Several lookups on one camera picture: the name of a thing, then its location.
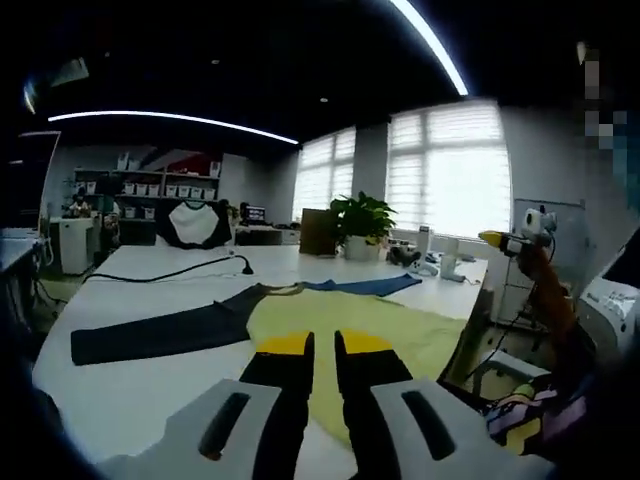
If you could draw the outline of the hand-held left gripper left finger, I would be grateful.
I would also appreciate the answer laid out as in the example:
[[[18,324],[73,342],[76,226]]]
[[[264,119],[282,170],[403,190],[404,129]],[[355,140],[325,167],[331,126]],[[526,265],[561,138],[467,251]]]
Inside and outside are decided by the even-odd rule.
[[[237,380],[223,379],[171,415],[138,455],[99,464],[105,479],[291,479],[309,417],[312,333],[259,345]]]

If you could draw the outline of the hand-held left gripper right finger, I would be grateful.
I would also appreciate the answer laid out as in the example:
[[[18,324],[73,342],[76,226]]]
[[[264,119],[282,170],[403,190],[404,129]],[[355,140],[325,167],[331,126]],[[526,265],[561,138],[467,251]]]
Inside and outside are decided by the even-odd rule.
[[[415,379],[390,344],[334,335],[338,388],[361,479],[547,479],[549,461],[490,439],[483,418],[438,383]]]

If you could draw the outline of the person's right hand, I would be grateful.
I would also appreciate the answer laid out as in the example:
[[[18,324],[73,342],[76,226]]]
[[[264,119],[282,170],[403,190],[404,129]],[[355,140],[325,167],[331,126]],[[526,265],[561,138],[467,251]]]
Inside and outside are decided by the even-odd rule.
[[[542,280],[549,270],[549,261],[545,250],[534,244],[526,244],[517,256],[520,271],[530,280]]]

